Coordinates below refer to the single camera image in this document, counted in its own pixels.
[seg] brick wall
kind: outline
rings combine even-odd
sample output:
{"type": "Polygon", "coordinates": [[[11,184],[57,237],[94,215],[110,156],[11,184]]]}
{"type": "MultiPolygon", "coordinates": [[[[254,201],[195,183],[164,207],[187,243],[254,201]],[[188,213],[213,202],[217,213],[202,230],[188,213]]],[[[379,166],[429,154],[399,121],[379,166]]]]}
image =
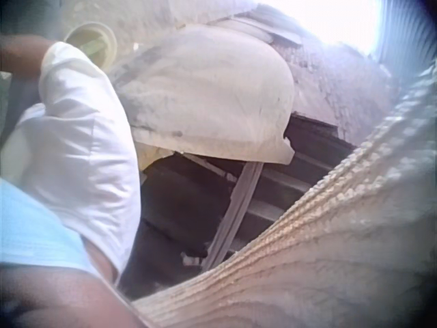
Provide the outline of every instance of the brick wall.
{"type": "Polygon", "coordinates": [[[279,40],[272,46],[289,64],[295,80],[300,77],[318,86],[317,96],[324,104],[313,110],[331,110],[339,137],[359,145],[393,108],[392,81],[377,63],[347,46],[311,38],[302,42],[300,48],[279,40]]]}

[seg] sunlight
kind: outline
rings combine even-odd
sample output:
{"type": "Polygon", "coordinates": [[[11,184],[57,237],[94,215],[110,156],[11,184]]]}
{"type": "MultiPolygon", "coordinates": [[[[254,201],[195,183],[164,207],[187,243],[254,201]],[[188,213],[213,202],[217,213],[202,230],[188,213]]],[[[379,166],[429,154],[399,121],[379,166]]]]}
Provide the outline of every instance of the sunlight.
{"type": "Polygon", "coordinates": [[[325,43],[343,42],[369,54],[378,32],[376,0],[262,0],[295,18],[325,43]]]}

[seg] light blue fabric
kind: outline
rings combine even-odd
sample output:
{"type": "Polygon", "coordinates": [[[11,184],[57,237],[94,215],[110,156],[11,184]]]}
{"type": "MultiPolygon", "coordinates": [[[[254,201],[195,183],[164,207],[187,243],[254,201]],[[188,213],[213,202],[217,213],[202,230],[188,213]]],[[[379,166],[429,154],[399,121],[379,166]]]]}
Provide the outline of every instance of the light blue fabric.
{"type": "Polygon", "coordinates": [[[58,217],[0,179],[0,263],[61,267],[99,276],[82,239],[58,217]]]}

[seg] person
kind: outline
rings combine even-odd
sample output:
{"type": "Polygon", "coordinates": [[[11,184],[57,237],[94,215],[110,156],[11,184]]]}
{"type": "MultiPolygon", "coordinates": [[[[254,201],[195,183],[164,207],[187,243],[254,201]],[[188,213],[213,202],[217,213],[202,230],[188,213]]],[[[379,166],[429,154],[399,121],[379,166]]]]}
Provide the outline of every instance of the person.
{"type": "Polygon", "coordinates": [[[42,99],[5,144],[13,152],[2,151],[1,175],[79,233],[99,273],[116,283],[141,201],[130,126],[108,77],[80,50],[39,36],[1,37],[1,58],[2,71],[39,77],[42,99]],[[24,152],[28,166],[16,174],[24,152]]]}
{"type": "Polygon", "coordinates": [[[6,145],[15,166],[30,151],[15,186],[14,166],[1,167],[2,317],[31,328],[153,327],[111,285],[141,211],[135,147],[111,83],[80,50],[39,36],[0,35],[0,56],[1,71],[39,78],[42,99],[6,145]]]}

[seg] white shirt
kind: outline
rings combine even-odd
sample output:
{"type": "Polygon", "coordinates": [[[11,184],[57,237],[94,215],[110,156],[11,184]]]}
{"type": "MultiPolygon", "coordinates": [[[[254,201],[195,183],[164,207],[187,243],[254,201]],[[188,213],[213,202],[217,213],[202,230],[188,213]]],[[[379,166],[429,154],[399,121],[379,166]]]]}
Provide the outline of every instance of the white shirt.
{"type": "Polygon", "coordinates": [[[1,154],[3,178],[97,246],[121,274],[139,225],[137,155],[108,77],[58,42],[42,62],[42,104],[23,114],[1,154]]]}

